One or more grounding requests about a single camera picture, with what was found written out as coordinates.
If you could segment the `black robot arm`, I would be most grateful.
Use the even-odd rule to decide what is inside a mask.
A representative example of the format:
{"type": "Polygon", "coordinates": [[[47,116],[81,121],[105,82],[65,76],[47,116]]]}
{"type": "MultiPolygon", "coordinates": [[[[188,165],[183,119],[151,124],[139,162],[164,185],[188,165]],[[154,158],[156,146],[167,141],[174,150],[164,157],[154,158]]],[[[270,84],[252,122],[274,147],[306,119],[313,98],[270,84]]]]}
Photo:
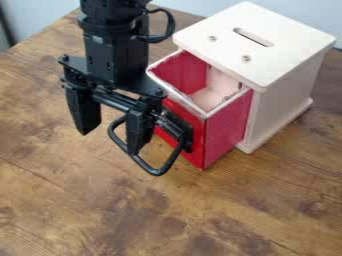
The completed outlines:
{"type": "Polygon", "coordinates": [[[103,104],[125,113],[127,153],[136,155],[151,141],[155,118],[166,91],[146,74],[150,46],[168,39],[175,20],[167,17],[166,31],[150,33],[152,0],[80,0],[77,25],[83,30],[85,55],[63,55],[59,63],[67,104],[77,131],[85,135],[101,123],[103,104]]]}

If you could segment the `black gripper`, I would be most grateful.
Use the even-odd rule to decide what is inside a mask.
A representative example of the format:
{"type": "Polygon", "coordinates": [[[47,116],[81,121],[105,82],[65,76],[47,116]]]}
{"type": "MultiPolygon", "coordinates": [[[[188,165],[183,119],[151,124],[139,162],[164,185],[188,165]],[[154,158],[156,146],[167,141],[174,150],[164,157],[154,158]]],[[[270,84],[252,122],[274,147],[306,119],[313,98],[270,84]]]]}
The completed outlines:
{"type": "MultiPolygon", "coordinates": [[[[147,30],[84,32],[85,57],[64,55],[63,81],[65,98],[76,129],[87,135],[101,123],[100,103],[93,95],[104,87],[101,99],[146,111],[160,112],[164,90],[147,77],[148,44],[158,37],[147,30]]],[[[151,142],[154,119],[148,113],[131,109],[127,114],[127,149],[131,156],[151,142]]]]}

